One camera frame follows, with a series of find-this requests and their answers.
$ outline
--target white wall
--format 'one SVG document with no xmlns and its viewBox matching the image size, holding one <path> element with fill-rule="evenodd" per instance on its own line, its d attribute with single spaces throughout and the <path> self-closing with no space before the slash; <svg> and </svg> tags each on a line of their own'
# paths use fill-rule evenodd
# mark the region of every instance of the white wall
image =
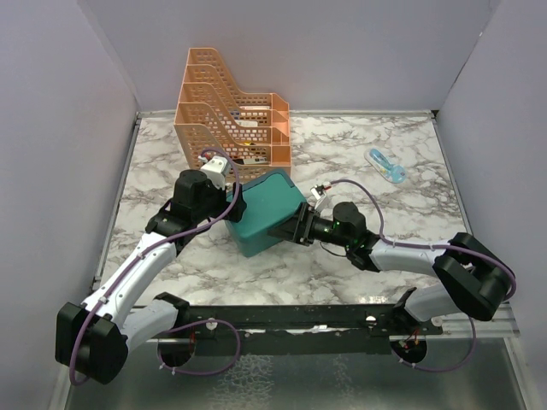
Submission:
<svg viewBox="0 0 547 410">
<path fill-rule="evenodd" d="M 0 407 L 47 408 L 56 313 L 97 265 L 136 105 L 74 0 L 0 13 Z"/>
<path fill-rule="evenodd" d="M 438 124 L 475 235 L 513 267 L 512 301 L 547 404 L 547 2 L 503 0 Z"/>
<path fill-rule="evenodd" d="M 175 109 L 189 47 L 294 109 L 438 109 L 499 0 L 82 0 L 143 110 Z"/>
</svg>

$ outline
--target white marble table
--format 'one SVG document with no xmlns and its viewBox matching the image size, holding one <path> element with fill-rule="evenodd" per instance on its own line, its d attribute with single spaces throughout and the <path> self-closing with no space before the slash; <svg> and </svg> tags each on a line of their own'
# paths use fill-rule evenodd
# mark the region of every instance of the white marble table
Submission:
<svg viewBox="0 0 547 410">
<path fill-rule="evenodd" d="M 187 169 L 173 116 L 143 118 L 103 270 L 104 282 L 135 248 L 148 219 L 173 194 Z M 342 177 L 367 186 L 384 210 L 385 233 L 436 241 L 465 230 L 447 166 L 428 116 L 291 117 L 292 179 L 309 196 L 318 182 Z M 405 166 L 402 184 L 385 181 L 364 159 L 372 146 Z M 354 186 L 329 191 L 333 203 L 353 201 L 377 231 L 372 204 Z M 138 301 L 168 291 L 192 304 L 329 304 L 394 302 L 408 287 L 436 279 L 407 272 L 361 272 L 315 243 L 280 243 L 250 259 L 224 223 L 196 237 Z"/>
</svg>

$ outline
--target blue toothbrush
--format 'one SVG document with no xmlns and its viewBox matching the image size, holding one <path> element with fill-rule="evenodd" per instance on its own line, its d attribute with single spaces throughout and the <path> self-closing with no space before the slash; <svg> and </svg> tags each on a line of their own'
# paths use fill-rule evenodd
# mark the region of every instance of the blue toothbrush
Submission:
<svg viewBox="0 0 547 410">
<path fill-rule="evenodd" d="M 370 157 L 380 165 L 380 171 L 384 177 L 393 184 L 400 184 L 407 178 L 407 173 L 400 165 L 391 164 L 385 156 L 376 148 L 372 148 L 368 153 Z"/>
</svg>

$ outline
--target wire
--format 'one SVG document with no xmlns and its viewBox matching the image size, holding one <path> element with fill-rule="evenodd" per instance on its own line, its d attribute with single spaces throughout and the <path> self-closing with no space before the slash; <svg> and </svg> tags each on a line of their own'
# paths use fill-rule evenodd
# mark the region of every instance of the wire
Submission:
<svg viewBox="0 0 547 410">
<path fill-rule="evenodd" d="M 412 338 L 412 336 L 414 336 L 414 340 L 415 340 L 415 341 L 418 340 L 418 333 L 419 333 L 419 332 L 420 332 L 420 329 L 416 329 L 415 331 L 413 331 L 413 332 L 410 334 L 410 336 L 407 337 L 407 338 L 405 339 L 405 342 L 409 341 L 409 340 Z"/>
<path fill-rule="evenodd" d="M 216 218 L 212 219 L 209 223 L 207 223 L 205 225 L 198 226 L 197 228 L 190 229 L 188 231 L 177 233 L 177 234 L 172 235 L 170 237 L 166 237 L 165 239 L 162 239 L 161 241 L 153 243 L 153 244 L 151 244 L 151 246 L 149 246 L 148 248 L 146 248 L 145 250 L 143 250 L 141 252 L 142 256 L 146 256 L 149 252 L 151 252 L 152 250 L 154 250 L 158 246 L 163 245 L 164 243 L 171 243 L 172 241 L 174 241 L 176 239 L 180 239 L 182 237 L 187 237 L 188 235 L 193 235 L 195 233 L 199 233 L 201 231 L 205 231 L 205 230 L 209 229 L 212 225 L 214 225 L 217 222 L 219 222 L 220 220 L 224 219 L 230 213 L 230 211 L 233 209 L 233 207 L 235 206 L 236 200 L 238 199 L 238 195 L 239 195 L 239 191 L 240 191 L 238 166 L 232 160 L 232 158 L 230 158 L 230 156 L 226 152 L 224 152 L 222 149 L 206 148 L 202 151 L 201 156 L 203 156 L 203 154 L 206 153 L 206 152 L 215 152 L 219 155 L 224 156 L 228 160 L 230 165 L 232 166 L 233 174 L 234 174 L 235 179 L 236 179 L 236 187 L 235 187 L 235 190 L 233 192 L 232 202 L 230 202 L 230 205 L 228 205 L 228 207 L 226 208 L 226 210 L 222 214 L 220 214 Z M 108 289 L 106 289 L 106 291 L 103 294 L 103 298 L 102 298 L 103 300 L 108 301 L 110 295 L 112 295 L 112 293 L 114 293 L 115 289 L 118 287 L 118 285 L 121 283 L 121 281 L 126 277 L 126 275 L 141 260 L 142 259 L 139 256 L 137 256 L 135 259 L 133 259 L 131 262 L 129 262 L 129 264 L 126 266 L 126 268 L 120 273 L 120 276 L 118 276 L 118 278 L 112 283 L 112 285 Z M 84 323 L 79 328 L 79 332 L 78 332 L 78 335 L 76 336 L 76 340 L 74 341 L 74 347 L 73 347 L 72 353 L 70 355 L 70 364 L 69 364 L 69 367 L 68 367 L 68 378 L 70 379 L 70 383 L 74 386 L 80 386 L 81 384 L 83 384 L 87 380 L 89 380 L 89 377 L 87 377 L 87 376 L 84 377 L 81 380 L 76 379 L 76 360 L 78 358 L 78 350 L 79 350 L 80 344 L 82 343 L 82 339 L 84 338 L 85 330 L 87 329 L 87 326 L 89 326 L 91 320 L 93 319 L 93 317 L 95 316 L 95 314 L 97 313 L 97 311 L 99 310 L 99 308 L 103 304 L 104 304 L 104 302 L 102 302 L 102 301 L 97 302 L 97 304 L 93 307 L 93 309 L 87 314 L 87 317 L 85 318 Z"/>
<path fill-rule="evenodd" d="M 409 363 L 406 360 L 403 360 L 401 356 L 399 356 L 397 353 L 395 353 L 395 350 L 391 350 L 391 353 L 394 354 L 398 359 L 399 362 L 404 364 L 407 367 L 412 367 L 415 370 L 421 370 L 422 372 L 429 372 L 429 373 L 447 373 L 447 372 L 453 372 L 454 370 L 458 370 L 459 368 L 465 366 L 473 356 L 473 353 L 475 352 L 475 349 L 477 348 L 477 330 L 475 329 L 475 323 L 473 322 L 473 319 L 469 318 L 469 323 L 471 324 L 471 332 L 473 333 L 473 337 L 471 339 L 471 347 L 469 348 L 468 353 L 466 356 L 460 361 L 458 364 L 449 366 L 449 367 L 441 367 L 441 368 L 434 368 L 434 367 L 427 367 L 427 366 L 420 366 L 416 365 L 415 363 Z"/>
<path fill-rule="evenodd" d="M 215 374 L 220 374 L 220 373 L 228 370 L 233 365 L 235 365 L 236 362 L 239 359 L 239 354 L 241 353 L 241 338 L 239 337 L 238 330 L 234 327 L 234 325 L 232 325 L 229 322 L 226 322 L 225 320 L 220 320 L 220 319 L 199 320 L 198 322 L 193 322 L 193 323 L 190 323 L 188 325 L 175 327 L 175 328 L 173 328 L 169 331 L 166 331 L 165 333 L 175 333 L 176 331 L 183 331 L 183 330 L 186 330 L 186 329 L 190 329 L 191 327 L 194 327 L 194 326 L 205 325 L 206 323 L 219 323 L 221 325 L 228 326 L 230 328 L 230 330 L 233 332 L 233 335 L 236 337 L 236 353 L 233 355 L 230 362 L 227 365 L 221 367 L 218 370 L 212 370 L 212 371 L 206 371 L 206 372 L 194 372 L 192 370 L 184 370 L 184 369 L 180 369 L 178 367 L 169 367 L 169 366 L 167 366 L 165 363 L 163 363 L 163 359 L 160 356 L 160 353 L 158 351 L 158 356 L 157 357 L 158 357 L 158 360 L 162 364 L 160 366 L 160 369 L 162 369 L 163 367 L 166 367 L 167 369 L 169 369 L 174 374 L 177 372 L 177 373 L 180 373 L 180 374 L 189 374 L 191 376 L 214 376 Z"/>
<path fill-rule="evenodd" d="M 345 258 L 345 255 L 337 254 L 336 252 L 332 252 L 330 249 L 325 248 L 325 244 L 323 242 L 319 242 L 319 246 L 321 246 L 324 251 L 328 252 L 329 254 L 331 254 L 333 256 L 338 256 L 340 258 Z"/>
<path fill-rule="evenodd" d="M 353 184 L 355 186 L 358 186 L 359 188 L 361 188 L 361 190 L 363 190 L 365 192 L 365 194 L 367 194 L 368 198 L 373 203 L 374 207 L 376 208 L 376 211 L 378 212 L 378 216 L 379 216 L 379 237 L 383 242 L 385 242 L 387 244 L 390 244 L 390 245 L 393 245 L 393 246 L 398 246 L 398 247 L 401 247 L 401 248 L 455 250 L 456 252 L 461 252 L 463 254 L 467 254 L 467 255 L 471 255 L 471 256 L 480 258 L 483 261 L 490 262 L 492 265 L 495 265 L 496 267 L 499 267 L 502 271 L 504 271 L 507 274 L 509 282 L 511 283 L 511 289 L 509 290 L 509 292 L 505 296 L 505 301 L 509 300 L 515 294 L 515 292 L 516 292 L 516 280 L 515 280 L 515 274 L 513 273 L 513 271 L 511 271 L 502 262 L 500 262 L 500 261 L 498 261 L 494 258 L 491 258 L 488 255 L 484 255 L 484 254 L 481 254 L 480 252 L 476 252 L 474 250 L 462 248 L 460 246 L 455 246 L 455 245 L 448 245 L 448 244 L 441 244 L 441 243 L 432 244 L 432 245 L 424 244 L 424 243 L 405 243 L 405 242 L 395 243 L 394 241 L 388 239 L 384 235 L 384 215 L 382 214 L 382 210 L 380 209 L 379 204 L 378 204 L 378 202 L 376 202 L 376 199 L 374 198 L 374 196 L 367 190 L 367 188 L 365 188 L 364 186 L 362 186 L 361 184 L 359 184 L 358 182 L 356 182 L 352 179 L 337 179 L 335 181 L 331 181 L 331 185 L 339 184 L 341 182 L 346 182 L 348 184 Z"/>
</svg>

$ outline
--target teal box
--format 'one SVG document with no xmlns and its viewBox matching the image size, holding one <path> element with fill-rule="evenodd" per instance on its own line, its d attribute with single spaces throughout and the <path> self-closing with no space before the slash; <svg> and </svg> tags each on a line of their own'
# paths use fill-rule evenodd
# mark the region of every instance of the teal box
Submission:
<svg viewBox="0 0 547 410">
<path fill-rule="evenodd" d="M 288 220 L 306 198 L 283 169 L 274 169 L 242 186 L 247 209 L 239 222 L 227 221 L 226 226 L 241 253 L 249 258 L 281 242 L 270 237 L 268 229 Z"/>
</svg>

